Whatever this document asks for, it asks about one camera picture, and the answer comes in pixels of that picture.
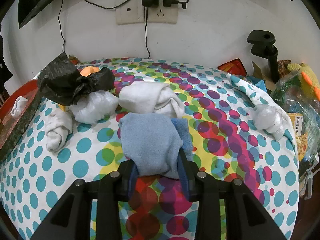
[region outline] polka dot tablecloth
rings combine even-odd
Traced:
[[[257,130],[256,104],[276,104],[259,88],[214,68],[141,58],[106,59],[77,65],[107,66],[115,93],[133,81],[167,82],[185,104],[193,140],[193,160],[217,179],[241,178],[290,238],[298,208],[298,163],[288,122],[285,136]],[[97,124],[74,123],[73,133],[58,153],[46,150],[47,115],[57,106],[43,98],[28,129],[0,167],[0,199],[23,239],[29,239],[57,200],[77,178],[101,179],[126,160],[118,122],[122,109]],[[96,201],[92,204],[90,238],[95,238]],[[221,239],[226,237],[224,202]],[[129,203],[119,203],[123,239],[193,239],[198,203],[189,203],[180,182],[161,176],[141,177]]]

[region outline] yellow knitted toy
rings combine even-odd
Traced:
[[[290,63],[287,68],[289,71],[299,71],[301,89],[305,96],[320,101],[320,85],[312,69],[305,63],[301,63],[301,65]]]

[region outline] white wall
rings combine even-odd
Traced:
[[[90,0],[113,6],[115,0]],[[2,25],[4,56],[15,73],[6,87],[13,92],[61,53],[55,0],[19,30],[18,1]],[[115,12],[83,0],[65,0],[60,15],[66,52],[81,61],[102,57],[146,57],[144,24],[116,25]],[[148,24],[151,57],[217,67],[240,58],[249,72],[253,60],[265,73],[267,60],[253,56],[250,31],[268,30],[276,37],[278,59],[308,63],[320,77],[320,30],[301,0],[190,0],[179,9],[178,23]]]

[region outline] electrical outlet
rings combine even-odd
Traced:
[[[125,0],[117,0],[116,5],[124,1]],[[140,22],[144,22],[142,0],[131,0],[123,6],[116,8],[116,23],[118,25]]]
[[[164,7],[163,0],[160,0],[158,8],[148,8],[148,22],[177,23],[177,20],[178,4],[172,4],[171,7]]]

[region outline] black plastic stand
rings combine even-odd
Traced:
[[[220,240],[220,199],[225,200],[228,240],[286,240],[268,212],[240,179],[216,180],[199,171],[182,149],[178,172],[185,197],[199,201],[195,240]],[[31,240],[89,240],[92,200],[97,199],[96,240],[122,240],[118,201],[128,202],[134,192],[137,167],[122,162],[103,179],[77,179],[58,200]]]
[[[278,49],[273,45],[276,42],[273,33],[268,31],[252,31],[247,38],[247,42],[253,44],[251,49],[253,55],[268,60],[272,80],[276,83],[279,80]]]

